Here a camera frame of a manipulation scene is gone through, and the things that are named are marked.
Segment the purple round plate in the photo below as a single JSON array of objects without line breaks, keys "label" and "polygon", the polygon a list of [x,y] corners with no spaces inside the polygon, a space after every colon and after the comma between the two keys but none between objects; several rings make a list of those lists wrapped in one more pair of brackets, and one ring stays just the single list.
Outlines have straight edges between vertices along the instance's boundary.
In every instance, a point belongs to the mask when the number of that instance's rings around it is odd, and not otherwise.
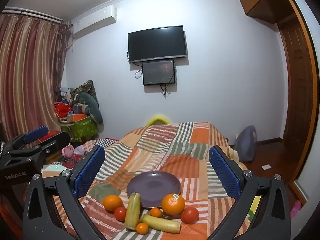
[{"label": "purple round plate", "polygon": [[162,199],[171,193],[180,194],[181,182],[163,171],[149,171],[133,177],[126,188],[127,195],[139,193],[141,205],[147,209],[161,207]]}]

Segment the pink toy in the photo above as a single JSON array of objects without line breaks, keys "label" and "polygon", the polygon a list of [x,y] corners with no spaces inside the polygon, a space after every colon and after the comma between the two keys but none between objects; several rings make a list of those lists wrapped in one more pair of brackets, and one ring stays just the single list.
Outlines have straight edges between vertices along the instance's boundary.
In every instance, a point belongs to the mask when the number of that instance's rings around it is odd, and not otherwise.
[{"label": "pink toy", "polygon": [[68,145],[62,149],[62,156],[69,160],[74,154],[74,147],[72,145]]}]

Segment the small tangerine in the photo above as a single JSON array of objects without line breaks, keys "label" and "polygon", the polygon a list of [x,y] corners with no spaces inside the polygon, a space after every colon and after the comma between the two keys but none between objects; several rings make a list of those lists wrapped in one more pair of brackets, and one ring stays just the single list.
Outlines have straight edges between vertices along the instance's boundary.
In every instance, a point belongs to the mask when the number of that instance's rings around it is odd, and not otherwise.
[{"label": "small tangerine", "polygon": [[136,226],[136,232],[140,235],[146,235],[149,232],[149,226],[146,223],[138,223]]},{"label": "small tangerine", "polygon": [[157,218],[162,218],[163,217],[163,211],[157,207],[153,207],[150,210],[150,215],[153,217],[157,217]]}]

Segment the striped red curtain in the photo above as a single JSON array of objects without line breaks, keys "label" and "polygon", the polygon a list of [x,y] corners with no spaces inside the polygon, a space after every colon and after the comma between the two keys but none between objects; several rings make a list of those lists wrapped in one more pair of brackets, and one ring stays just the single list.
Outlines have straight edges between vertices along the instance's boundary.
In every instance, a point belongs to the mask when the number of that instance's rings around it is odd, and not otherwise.
[{"label": "striped red curtain", "polygon": [[47,126],[58,130],[60,95],[71,24],[1,15],[1,124],[7,140]]}]

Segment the brown wooden door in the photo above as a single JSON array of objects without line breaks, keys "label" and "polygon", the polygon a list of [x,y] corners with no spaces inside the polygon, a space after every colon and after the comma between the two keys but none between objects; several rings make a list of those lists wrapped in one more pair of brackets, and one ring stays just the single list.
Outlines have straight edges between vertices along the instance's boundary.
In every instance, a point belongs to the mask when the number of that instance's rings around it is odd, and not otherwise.
[{"label": "brown wooden door", "polygon": [[288,107],[283,140],[297,162],[290,179],[293,181],[299,176],[308,157],[316,126],[315,55],[308,30],[298,16],[288,16],[279,22],[278,27],[284,45],[288,77]]}]

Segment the grey plush toy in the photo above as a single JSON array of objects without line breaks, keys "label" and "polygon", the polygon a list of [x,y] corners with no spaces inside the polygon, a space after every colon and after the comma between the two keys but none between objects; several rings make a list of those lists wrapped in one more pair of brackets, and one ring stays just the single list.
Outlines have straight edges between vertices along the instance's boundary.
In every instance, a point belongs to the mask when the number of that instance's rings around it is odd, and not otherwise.
[{"label": "grey plush toy", "polygon": [[81,105],[82,111],[90,115],[97,124],[103,123],[103,117],[95,98],[86,92],[80,92],[75,95],[75,102]]}]

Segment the large orange with sticker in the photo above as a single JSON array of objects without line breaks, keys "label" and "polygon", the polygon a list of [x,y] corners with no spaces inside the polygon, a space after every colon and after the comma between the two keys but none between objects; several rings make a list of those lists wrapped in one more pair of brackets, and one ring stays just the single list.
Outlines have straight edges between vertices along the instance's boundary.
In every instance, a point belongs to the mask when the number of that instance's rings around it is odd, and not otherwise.
[{"label": "large orange with sticker", "polygon": [[180,194],[168,194],[162,199],[161,208],[167,215],[179,215],[185,208],[185,199]]}]

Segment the red tomato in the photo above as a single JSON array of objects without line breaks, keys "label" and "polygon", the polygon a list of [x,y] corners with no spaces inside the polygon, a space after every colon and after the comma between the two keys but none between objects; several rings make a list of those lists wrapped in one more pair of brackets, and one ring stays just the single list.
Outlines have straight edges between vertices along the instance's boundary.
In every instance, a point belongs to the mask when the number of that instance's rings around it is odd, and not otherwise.
[{"label": "red tomato", "polygon": [[124,222],[126,217],[126,208],[124,206],[116,208],[114,211],[114,217],[116,220]]},{"label": "red tomato", "polygon": [[194,207],[186,207],[181,213],[181,221],[185,224],[194,224],[199,219],[199,211]]}]

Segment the white air conditioner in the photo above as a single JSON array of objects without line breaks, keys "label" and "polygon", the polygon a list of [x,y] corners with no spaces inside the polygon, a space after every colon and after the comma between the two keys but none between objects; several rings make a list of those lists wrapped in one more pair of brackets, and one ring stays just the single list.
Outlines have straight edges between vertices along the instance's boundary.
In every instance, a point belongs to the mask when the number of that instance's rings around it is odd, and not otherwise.
[{"label": "white air conditioner", "polygon": [[79,39],[108,25],[117,22],[117,9],[114,5],[91,12],[75,19],[73,24],[74,38]]}]

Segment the striped patchwork blanket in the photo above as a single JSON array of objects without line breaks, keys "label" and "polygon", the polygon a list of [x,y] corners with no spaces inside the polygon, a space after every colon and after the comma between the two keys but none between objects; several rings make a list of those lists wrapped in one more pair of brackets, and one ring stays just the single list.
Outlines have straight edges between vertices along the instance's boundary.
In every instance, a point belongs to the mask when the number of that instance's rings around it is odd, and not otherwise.
[{"label": "striped patchwork blanket", "polygon": [[[220,224],[234,200],[227,196],[209,163],[209,149],[219,146],[229,159],[239,157],[209,122],[180,122],[135,129],[105,148],[105,161],[80,203],[104,239],[206,239]],[[129,231],[103,207],[109,194],[124,204],[128,182],[147,171],[173,174],[181,183],[188,207],[199,211],[195,224],[182,224],[180,233],[151,229],[146,235]]]}]

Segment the checkered black white cloth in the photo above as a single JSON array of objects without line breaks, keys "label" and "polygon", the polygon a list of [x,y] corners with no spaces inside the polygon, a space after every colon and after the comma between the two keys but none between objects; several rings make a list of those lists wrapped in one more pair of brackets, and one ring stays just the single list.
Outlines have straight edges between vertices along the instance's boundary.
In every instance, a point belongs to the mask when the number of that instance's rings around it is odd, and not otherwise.
[{"label": "checkered black white cloth", "polygon": [[115,144],[118,140],[111,139],[111,138],[105,138],[105,139],[97,139],[94,143],[94,145],[99,145],[103,148],[108,148],[111,145]]}]

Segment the small black wall monitor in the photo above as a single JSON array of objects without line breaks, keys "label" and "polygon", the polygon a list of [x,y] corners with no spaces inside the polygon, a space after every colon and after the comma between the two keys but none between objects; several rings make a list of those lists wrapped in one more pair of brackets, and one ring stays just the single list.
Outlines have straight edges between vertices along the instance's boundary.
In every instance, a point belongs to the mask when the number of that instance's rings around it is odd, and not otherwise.
[{"label": "small black wall monitor", "polygon": [[143,85],[168,85],[176,82],[174,60],[158,60],[142,63]]}]

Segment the small tangerine front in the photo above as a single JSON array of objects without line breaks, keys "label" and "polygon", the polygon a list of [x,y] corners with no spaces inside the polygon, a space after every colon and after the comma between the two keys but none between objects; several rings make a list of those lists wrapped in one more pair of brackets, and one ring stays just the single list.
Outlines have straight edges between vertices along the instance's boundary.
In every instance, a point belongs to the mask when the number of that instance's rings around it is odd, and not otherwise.
[{"label": "small tangerine front", "polygon": [[146,223],[138,223],[136,226],[136,232],[140,235],[146,235],[149,232],[149,226]]}]

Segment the green storage box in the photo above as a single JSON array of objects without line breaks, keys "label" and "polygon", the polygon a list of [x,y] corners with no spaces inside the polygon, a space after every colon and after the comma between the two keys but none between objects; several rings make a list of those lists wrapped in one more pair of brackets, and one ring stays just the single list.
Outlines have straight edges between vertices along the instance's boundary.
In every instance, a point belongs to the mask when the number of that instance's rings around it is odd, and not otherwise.
[{"label": "green storage box", "polygon": [[60,127],[61,131],[69,134],[71,142],[84,143],[88,140],[93,140],[98,137],[96,123],[90,116],[79,121],[62,123]]}]

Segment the yellow corn cob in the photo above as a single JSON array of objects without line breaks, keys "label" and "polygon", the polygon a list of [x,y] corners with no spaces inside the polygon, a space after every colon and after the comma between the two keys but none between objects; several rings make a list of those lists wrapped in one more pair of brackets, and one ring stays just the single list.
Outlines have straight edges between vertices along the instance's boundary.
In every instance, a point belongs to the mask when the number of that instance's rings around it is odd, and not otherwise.
[{"label": "yellow corn cob", "polygon": [[181,223],[164,219],[153,217],[151,215],[143,215],[140,220],[141,223],[147,224],[150,228],[167,232],[167,233],[174,233],[179,234],[181,229]]},{"label": "yellow corn cob", "polygon": [[140,204],[141,195],[137,192],[131,193],[124,222],[125,228],[133,231],[136,230],[140,218]]}]

